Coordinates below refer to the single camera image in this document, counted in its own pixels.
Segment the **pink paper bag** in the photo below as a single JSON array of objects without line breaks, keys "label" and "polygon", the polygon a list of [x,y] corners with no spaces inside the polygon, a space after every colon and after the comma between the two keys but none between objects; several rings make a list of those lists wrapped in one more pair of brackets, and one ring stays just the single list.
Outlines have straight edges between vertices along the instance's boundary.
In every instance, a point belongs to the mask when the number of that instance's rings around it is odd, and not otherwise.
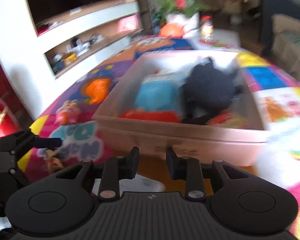
[{"label": "pink paper bag", "polygon": [[131,15],[118,20],[117,32],[135,31],[140,28],[138,15]]}]

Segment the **small doll figure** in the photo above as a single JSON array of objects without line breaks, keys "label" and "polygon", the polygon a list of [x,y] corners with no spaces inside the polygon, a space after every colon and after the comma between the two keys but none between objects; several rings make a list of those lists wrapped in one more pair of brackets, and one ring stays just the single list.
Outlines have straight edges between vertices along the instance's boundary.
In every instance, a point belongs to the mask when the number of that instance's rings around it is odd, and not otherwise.
[{"label": "small doll figure", "polygon": [[44,159],[47,164],[47,171],[49,174],[54,174],[64,168],[56,149],[45,149]]}]

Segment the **orange plastic bowl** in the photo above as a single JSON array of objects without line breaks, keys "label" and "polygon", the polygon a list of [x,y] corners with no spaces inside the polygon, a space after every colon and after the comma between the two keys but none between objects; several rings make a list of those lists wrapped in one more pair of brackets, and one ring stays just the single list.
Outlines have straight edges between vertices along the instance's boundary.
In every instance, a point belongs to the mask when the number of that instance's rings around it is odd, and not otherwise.
[{"label": "orange plastic bowl", "polygon": [[90,105],[102,103],[110,92],[112,79],[109,77],[98,77],[88,80],[80,89],[82,96],[88,97]]}]

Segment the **pink orchid potted plant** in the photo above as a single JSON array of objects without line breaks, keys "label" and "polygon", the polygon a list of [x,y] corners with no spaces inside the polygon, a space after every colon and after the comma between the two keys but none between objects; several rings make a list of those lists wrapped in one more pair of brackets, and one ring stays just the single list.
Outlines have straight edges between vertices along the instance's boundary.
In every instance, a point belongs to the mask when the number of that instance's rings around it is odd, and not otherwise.
[{"label": "pink orchid potted plant", "polygon": [[160,25],[175,23],[185,32],[199,28],[199,12],[206,7],[197,0],[157,0],[157,3]]}]

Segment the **red plastic figure toy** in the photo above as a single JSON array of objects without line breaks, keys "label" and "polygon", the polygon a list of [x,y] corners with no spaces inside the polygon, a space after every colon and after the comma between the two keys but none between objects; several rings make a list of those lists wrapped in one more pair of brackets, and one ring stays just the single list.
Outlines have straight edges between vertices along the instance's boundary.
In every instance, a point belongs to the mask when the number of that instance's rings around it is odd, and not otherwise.
[{"label": "red plastic figure toy", "polygon": [[174,111],[143,111],[141,109],[131,109],[122,113],[120,118],[170,123],[181,122],[181,117]]}]

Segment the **white small box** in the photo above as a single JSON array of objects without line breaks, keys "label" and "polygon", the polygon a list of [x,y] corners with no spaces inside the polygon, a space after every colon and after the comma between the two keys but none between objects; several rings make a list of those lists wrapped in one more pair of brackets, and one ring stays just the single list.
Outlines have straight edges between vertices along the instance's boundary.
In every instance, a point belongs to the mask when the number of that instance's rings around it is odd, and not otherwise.
[{"label": "white small box", "polygon": [[119,180],[119,189],[120,195],[124,192],[164,192],[165,185],[157,180],[136,174],[133,179]]}]

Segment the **colourful play mat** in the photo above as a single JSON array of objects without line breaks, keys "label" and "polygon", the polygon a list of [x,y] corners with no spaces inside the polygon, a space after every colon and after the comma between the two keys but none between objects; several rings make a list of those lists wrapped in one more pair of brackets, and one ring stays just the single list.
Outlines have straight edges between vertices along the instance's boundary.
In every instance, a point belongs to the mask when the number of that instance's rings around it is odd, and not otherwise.
[{"label": "colourful play mat", "polygon": [[295,196],[300,239],[300,83],[254,53],[144,37],[78,79],[31,129],[63,139],[65,165],[138,146],[142,171],[161,180],[150,159],[172,146],[204,163],[253,166]]}]

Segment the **red lid plastic jar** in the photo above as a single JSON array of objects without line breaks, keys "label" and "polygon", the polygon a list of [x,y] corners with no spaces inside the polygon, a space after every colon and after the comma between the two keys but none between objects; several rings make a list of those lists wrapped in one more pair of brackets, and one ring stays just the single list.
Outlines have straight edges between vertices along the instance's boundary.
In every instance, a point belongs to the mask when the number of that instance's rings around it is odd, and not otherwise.
[{"label": "red lid plastic jar", "polygon": [[207,41],[213,34],[213,22],[211,15],[205,15],[200,20],[200,34],[203,40]]}]

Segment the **white low table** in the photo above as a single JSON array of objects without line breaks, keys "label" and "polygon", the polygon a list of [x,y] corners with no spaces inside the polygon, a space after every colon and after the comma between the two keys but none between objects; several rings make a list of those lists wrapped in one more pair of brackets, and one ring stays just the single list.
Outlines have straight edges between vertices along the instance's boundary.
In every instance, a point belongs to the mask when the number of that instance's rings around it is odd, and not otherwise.
[{"label": "white low table", "polygon": [[235,31],[215,29],[209,39],[205,40],[199,33],[189,39],[189,43],[197,50],[241,50],[239,34]]}]

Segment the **grey covered sofa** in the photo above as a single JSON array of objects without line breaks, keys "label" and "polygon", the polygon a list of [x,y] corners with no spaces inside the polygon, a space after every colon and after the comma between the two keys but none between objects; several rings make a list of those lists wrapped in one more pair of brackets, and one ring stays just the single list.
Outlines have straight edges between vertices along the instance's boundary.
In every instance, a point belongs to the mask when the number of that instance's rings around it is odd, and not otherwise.
[{"label": "grey covered sofa", "polygon": [[283,14],[272,16],[275,62],[300,82],[300,20]]}]

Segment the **pink pig toy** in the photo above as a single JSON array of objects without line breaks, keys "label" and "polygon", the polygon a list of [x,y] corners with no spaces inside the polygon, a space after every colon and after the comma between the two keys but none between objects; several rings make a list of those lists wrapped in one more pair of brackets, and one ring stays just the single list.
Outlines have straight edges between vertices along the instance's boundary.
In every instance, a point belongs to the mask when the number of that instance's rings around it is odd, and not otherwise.
[{"label": "pink pig toy", "polygon": [[56,111],[55,125],[73,125],[76,124],[81,110],[78,100],[67,100]]}]

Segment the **black plush toy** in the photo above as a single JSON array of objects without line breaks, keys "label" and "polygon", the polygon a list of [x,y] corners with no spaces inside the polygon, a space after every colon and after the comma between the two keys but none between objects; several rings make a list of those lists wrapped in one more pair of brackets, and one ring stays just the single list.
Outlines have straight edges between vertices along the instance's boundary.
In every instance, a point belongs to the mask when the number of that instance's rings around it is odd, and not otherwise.
[{"label": "black plush toy", "polygon": [[195,65],[182,85],[183,124],[207,125],[228,109],[243,86],[235,84],[236,72],[226,74],[215,68],[211,57]]}]

